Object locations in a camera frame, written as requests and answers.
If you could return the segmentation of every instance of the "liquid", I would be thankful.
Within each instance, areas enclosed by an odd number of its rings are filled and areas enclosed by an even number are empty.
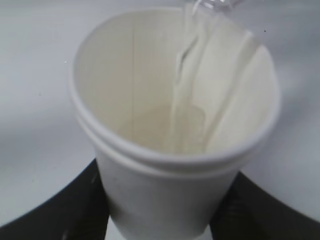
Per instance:
[[[199,66],[216,25],[212,15],[201,12],[194,4],[186,4],[183,47],[177,55],[172,104],[131,119],[118,131],[120,136],[162,153],[192,155],[206,151],[206,114],[192,105],[192,96]]]
[[[176,79],[173,82],[173,101],[170,110],[170,129],[164,149],[171,154],[198,154],[206,149],[203,120],[195,126],[191,106],[193,86],[216,19],[201,11],[196,4],[187,3],[184,9],[183,50],[177,56]]]
[[[183,136],[189,141],[181,147],[183,154],[197,154],[203,151],[201,144],[205,113],[198,107],[189,108],[188,125],[183,127]],[[161,106],[127,122],[118,134],[135,144],[157,152],[168,153],[164,143],[171,129],[171,106]]]

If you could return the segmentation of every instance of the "cup rim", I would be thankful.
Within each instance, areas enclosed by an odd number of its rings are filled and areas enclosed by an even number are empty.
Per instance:
[[[275,127],[277,120],[280,116],[281,112],[281,103],[282,103],[282,95],[280,84],[277,78],[276,69],[274,65],[274,61],[269,50],[265,45],[261,44],[261,47],[266,50],[266,53],[269,55],[269,59],[271,61],[271,70],[273,75],[273,84],[275,89],[275,100],[274,106],[271,109],[271,113],[268,115],[267,120],[264,121],[262,126],[248,139],[243,141],[241,144],[238,144],[230,149],[218,153],[203,153],[203,154],[194,154],[194,155],[174,155],[170,153],[161,153],[155,150],[146,148],[144,146],[139,146],[125,138],[120,137],[110,128],[102,124],[97,117],[86,107],[86,104],[82,101],[81,97],[78,94],[75,80],[75,71],[76,71],[76,63],[79,59],[79,54],[81,50],[85,47],[86,43],[91,39],[92,36],[96,34],[97,31],[102,29],[104,25],[108,24],[109,21],[124,16],[127,14],[138,14],[152,11],[173,11],[179,12],[181,11],[178,7],[147,7],[140,9],[131,9],[127,11],[123,11],[113,16],[109,17],[102,23],[100,23],[94,30],[92,30],[87,36],[84,38],[82,43],[77,48],[76,54],[72,60],[71,71],[69,73],[68,78],[68,89],[69,96],[75,107],[76,114],[86,123],[86,125],[90,128],[94,134],[98,135],[101,139],[109,144],[110,147],[117,149],[122,154],[125,154],[128,157],[131,157],[140,162],[144,162],[145,164],[156,164],[156,165],[220,165],[225,164],[228,160],[232,160],[236,156],[241,156],[242,154],[247,153],[249,150],[254,148],[258,143],[263,140]]]

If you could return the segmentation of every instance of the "stream of liquid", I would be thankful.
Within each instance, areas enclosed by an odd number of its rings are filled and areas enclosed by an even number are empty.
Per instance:
[[[199,154],[205,152],[207,145],[206,115],[199,108],[195,110],[192,97],[198,69],[217,19],[203,12],[198,3],[187,3],[184,8],[184,43],[177,55],[170,128],[164,140],[164,149],[171,154]]]
[[[206,114],[192,105],[193,86],[209,39],[218,23],[217,17],[203,12],[198,3],[189,2],[184,7],[183,44],[176,58],[171,105],[158,107],[133,119],[133,134],[132,121],[118,132],[134,143],[157,152],[192,155],[206,150]]]

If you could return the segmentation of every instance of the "pouring liquid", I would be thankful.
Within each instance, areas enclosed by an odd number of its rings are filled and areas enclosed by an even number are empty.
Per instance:
[[[138,116],[118,131],[122,137],[157,152],[193,155],[206,150],[206,114],[192,105],[192,97],[199,66],[219,18],[202,11],[199,3],[188,2],[184,7],[183,44],[176,58],[171,105]]]

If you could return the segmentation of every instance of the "black curved edge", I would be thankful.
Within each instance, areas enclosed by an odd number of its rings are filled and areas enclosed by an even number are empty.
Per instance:
[[[0,240],[104,240],[108,218],[94,160],[53,198],[0,227]],[[210,228],[215,240],[320,240],[320,223],[279,202],[241,173]]]

